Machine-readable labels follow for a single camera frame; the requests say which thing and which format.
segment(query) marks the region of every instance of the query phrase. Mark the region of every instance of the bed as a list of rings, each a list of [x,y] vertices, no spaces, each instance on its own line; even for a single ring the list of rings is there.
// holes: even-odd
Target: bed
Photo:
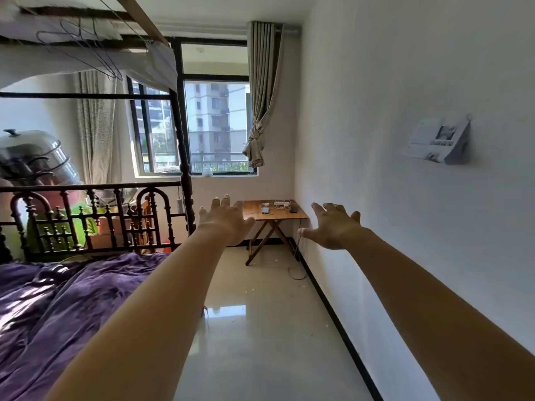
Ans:
[[[174,58],[170,58],[173,52],[135,0],[117,1],[125,11],[88,8],[52,8],[51,11],[44,7],[32,8],[25,13],[31,16],[77,16],[78,22],[89,19],[93,26],[96,19],[99,23],[119,19],[139,25],[146,33],[143,38],[115,33],[112,39],[84,41],[84,46],[104,46],[106,56],[114,60],[117,70],[126,70],[128,75],[151,87],[169,87],[167,96],[158,98],[170,100],[181,177],[172,182],[0,187],[0,197],[3,202],[9,202],[10,208],[10,216],[0,219],[0,399],[3,401],[42,399],[90,337],[168,256],[168,253],[158,251],[170,252],[179,245],[173,233],[173,219],[184,217],[188,233],[195,230],[177,82],[168,70],[174,64]],[[140,46],[140,43],[148,50],[144,60],[139,59],[139,53],[130,52],[131,47]],[[64,45],[70,48],[68,54],[62,49]],[[9,39],[5,33],[0,36],[0,46],[9,56],[6,61],[10,62],[0,75],[0,88],[29,76],[89,69],[80,66],[79,59],[72,59],[75,52],[71,50],[82,46],[79,40],[54,44],[54,50],[61,53],[53,53],[52,57],[46,54],[50,54],[50,50],[43,50],[42,43]],[[42,54],[42,59],[36,58],[38,54]],[[33,61],[38,61],[38,65],[32,67],[29,64],[26,72],[21,71],[17,62],[21,59],[28,61],[29,55],[33,56]],[[150,99],[151,96],[0,92],[0,98],[133,100]],[[115,211],[110,206],[97,208],[96,191],[108,190],[115,195],[116,202],[122,202],[121,192],[132,188],[137,189],[133,200],[117,205]],[[173,210],[173,203],[165,194],[169,188],[179,189],[184,204],[182,211]],[[87,207],[72,207],[70,195],[85,197]],[[54,206],[48,199],[51,196],[56,197]],[[44,209],[44,216],[36,215],[36,207]],[[94,244],[90,222],[107,225],[109,245],[97,247]],[[81,232],[77,231],[77,225],[81,225],[81,229],[78,228]],[[166,241],[161,237],[162,230],[169,234]],[[8,247],[13,232],[23,253],[22,260],[15,260]],[[30,244],[30,236],[37,244]],[[105,257],[110,252],[122,254]],[[58,256],[65,260],[54,261]]]

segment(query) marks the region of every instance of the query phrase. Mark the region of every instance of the tied curtain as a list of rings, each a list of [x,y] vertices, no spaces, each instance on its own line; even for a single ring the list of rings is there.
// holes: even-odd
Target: tied curtain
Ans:
[[[251,167],[264,166],[264,131],[277,99],[284,38],[284,29],[277,33],[277,27],[281,26],[267,22],[249,22],[247,28],[252,129],[243,153]]]
[[[116,92],[116,79],[96,70],[74,74],[78,93]],[[77,117],[82,146],[84,182],[105,184],[120,182],[118,133],[114,131],[115,100],[78,99]]]

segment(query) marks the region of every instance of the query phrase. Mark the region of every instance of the tiled floor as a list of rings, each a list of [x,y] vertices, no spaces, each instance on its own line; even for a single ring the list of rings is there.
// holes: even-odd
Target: tiled floor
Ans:
[[[245,266],[229,248],[216,269],[175,400],[372,398],[310,280],[282,245]]]

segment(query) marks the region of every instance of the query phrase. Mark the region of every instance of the purple bedding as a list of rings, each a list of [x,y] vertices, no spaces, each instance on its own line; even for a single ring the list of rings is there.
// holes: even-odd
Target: purple bedding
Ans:
[[[128,253],[87,265],[0,265],[0,400],[43,399],[90,337],[166,256]]]

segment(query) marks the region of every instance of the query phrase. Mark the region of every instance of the metal bed frame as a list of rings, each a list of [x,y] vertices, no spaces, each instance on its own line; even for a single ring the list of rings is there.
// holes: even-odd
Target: metal bed frame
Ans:
[[[159,32],[156,26],[147,17],[145,12],[141,9],[139,4],[135,0],[117,0],[126,10],[126,12],[118,12],[123,15],[123,18],[130,21],[137,22],[140,27],[147,33],[148,37],[152,40],[157,40],[165,45],[169,42]],[[76,14],[76,11],[66,11],[65,14],[72,16]],[[89,10],[85,9],[84,14],[104,14],[107,18],[112,18],[114,14],[111,11],[105,10]],[[128,48],[132,43],[132,37],[125,37],[124,42],[114,40],[110,43],[110,48]],[[162,94],[157,96],[151,95],[139,95],[139,94],[82,94],[82,93],[13,93],[13,92],[0,92],[0,98],[76,98],[76,99],[122,99],[122,100],[150,100],[157,98],[158,100],[169,100],[171,106],[172,123],[176,129],[178,155],[180,158],[180,181],[176,182],[149,182],[149,183],[122,183],[122,184],[86,184],[86,185],[62,185],[62,186],[31,186],[31,187],[0,187],[0,193],[13,193],[14,196],[10,202],[11,218],[10,221],[0,220],[0,263],[9,261],[12,259],[10,250],[6,247],[6,237],[2,233],[3,226],[16,226],[19,233],[21,248],[28,260],[37,256],[43,255],[59,255],[73,253],[74,255],[86,254],[86,253],[98,253],[98,252],[110,252],[117,250],[127,251],[139,251],[142,249],[158,249],[158,248],[171,248],[172,250],[177,247],[177,243],[174,242],[174,235],[172,231],[171,221],[174,217],[184,216],[186,218],[186,229],[191,235],[195,231],[195,213],[193,211],[192,187],[191,187],[191,174],[190,165],[187,155],[187,149],[184,143],[184,128],[180,116],[180,106],[177,97],[177,93],[174,90],[169,90],[169,94]],[[127,205],[126,213],[123,208],[118,205],[118,211],[110,212],[110,208],[107,206],[105,212],[97,213],[96,209],[96,189],[112,189],[116,196],[117,202],[119,200],[120,189],[138,187],[141,190],[137,193],[137,208],[136,213],[132,211],[130,205]],[[168,196],[160,189],[161,187],[178,187],[182,188],[184,197],[184,213],[171,213],[171,206]],[[68,196],[69,191],[83,190],[86,192],[91,202],[91,214],[84,214],[83,211],[75,214],[72,213]],[[50,203],[47,199],[39,194],[43,191],[59,191],[59,194],[63,198],[66,215],[63,215],[59,207],[56,207],[56,211],[53,211],[50,207]],[[143,196],[147,194],[149,204],[151,207],[151,214],[143,214],[141,210],[141,200]],[[159,224],[156,209],[156,194],[160,195],[164,201],[164,210],[167,219],[167,226],[169,228],[169,243],[162,243],[159,234]],[[23,199],[26,203],[26,211],[28,212],[29,225],[34,229],[35,236],[37,237],[38,251],[32,252],[27,242],[25,226],[23,225],[21,214],[18,211],[18,201]],[[45,220],[37,219],[35,206],[31,201],[35,199],[41,202],[45,208]],[[93,218],[98,220],[99,217],[105,217],[108,220],[111,233],[111,247],[110,248],[93,248],[91,244],[91,238],[87,229],[87,219]],[[117,244],[116,232],[113,229],[113,218],[118,217],[120,220],[121,231],[120,235],[123,238],[123,245]],[[77,241],[76,232],[74,231],[73,221],[80,219],[84,227],[84,233],[87,237],[87,247],[82,248]],[[125,220],[137,221],[137,227],[132,225],[130,228],[126,228]],[[66,227],[63,225],[60,228],[61,232],[57,229],[57,224],[67,223],[70,227],[70,232],[66,231]],[[44,227],[45,233],[39,231],[39,225],[46,224]],[[141,244],[142,237],[147,237],[148,244]],[[54,250],[54,242],[65,243],[67,249]]]

